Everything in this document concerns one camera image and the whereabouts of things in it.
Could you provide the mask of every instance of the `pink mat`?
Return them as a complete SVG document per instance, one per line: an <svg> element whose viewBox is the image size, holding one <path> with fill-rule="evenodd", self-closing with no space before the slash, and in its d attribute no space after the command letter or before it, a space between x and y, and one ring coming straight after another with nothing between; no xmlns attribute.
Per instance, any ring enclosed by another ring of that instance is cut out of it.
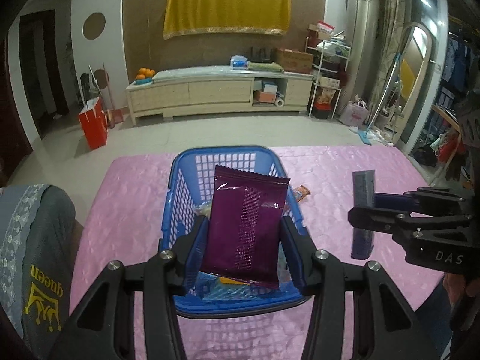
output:
<svg viewBox="0 0 480 360"><path fill-rule="evenodd" d="M375 146L274 148L291 178L312 195L300 203L304 225L318 248L358 265L350 249L352 229L347 212L353 206L352 175L375 169L377 192L403 193L426 183L396 148ZM122 157L110 166L95 197L77 255L70 312L110 260L125 265L147 261L157 252L167 181L175 154ZM417 309L442 274L409 265L390 235L376 234L372 260L392 276L413 309ZM293 309L254 317L188 320L179 325L189 359L299 359L307 335L312 300ZM343 358L351 356L353 309L347 296ZM142 296L135 299L136 359L144 360Z"/></svg>

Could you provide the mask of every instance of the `mirror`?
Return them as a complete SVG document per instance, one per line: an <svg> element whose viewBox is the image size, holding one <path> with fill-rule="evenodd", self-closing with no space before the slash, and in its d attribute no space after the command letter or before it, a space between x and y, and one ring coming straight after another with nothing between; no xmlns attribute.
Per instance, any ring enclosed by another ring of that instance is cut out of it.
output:
<svg viewBox="0 0 480 360"><path fill-rule="evenodd" d="M380 129L390 133L393 143L402 135L417 101L430 61L431 44L430 32L422 24L411 22L405 26L376 120Z"/></svg>

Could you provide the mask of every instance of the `blue plate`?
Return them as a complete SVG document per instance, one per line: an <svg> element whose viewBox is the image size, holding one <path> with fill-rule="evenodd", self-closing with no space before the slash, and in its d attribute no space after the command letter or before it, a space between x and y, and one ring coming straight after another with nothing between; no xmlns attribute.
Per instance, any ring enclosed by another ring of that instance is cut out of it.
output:
<svg viewBox="0 0 480 360"><path fill-rule="evenodd" d="M153 81L151 78L148 79L136 79L135 80L135 85L142 85L142 84L147 84Z"/></svg>

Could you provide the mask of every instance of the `wooden cabinet drawer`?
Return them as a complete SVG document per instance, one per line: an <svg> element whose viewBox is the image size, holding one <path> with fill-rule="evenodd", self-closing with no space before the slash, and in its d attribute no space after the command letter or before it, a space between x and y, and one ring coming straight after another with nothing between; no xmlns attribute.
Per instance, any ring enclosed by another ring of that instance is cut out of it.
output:
<svg viewBox="0 0 480 360"><path fill-rule="evenodd" d="M130 94L134 111L188 105L188 84L149 87Z"/></svg>
<svg viewBox="0 0 480 360"><path fill-rule="evenodd" d="M307 105L310 98L311 81L289 79L286 84L285 105Z"/></svg>
<svg viewBox="0 0 480 360"><path fill-rule="evenodd" d="M190 104L248 103L251 80L189 82Z"/></svg>

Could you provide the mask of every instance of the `curtain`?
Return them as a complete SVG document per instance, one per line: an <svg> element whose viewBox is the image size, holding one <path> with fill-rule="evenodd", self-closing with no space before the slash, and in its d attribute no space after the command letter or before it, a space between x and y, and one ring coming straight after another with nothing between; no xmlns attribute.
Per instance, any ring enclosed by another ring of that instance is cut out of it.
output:
<svg viewBox="0 0 480 360"><path fill-rule="evenodd" d="M378 107L387 79L388 70L394 61L402 37L405 18L405 0L380 0L379 35L381 37L381 56L377 78L369 103L369 120Z"/></svg>

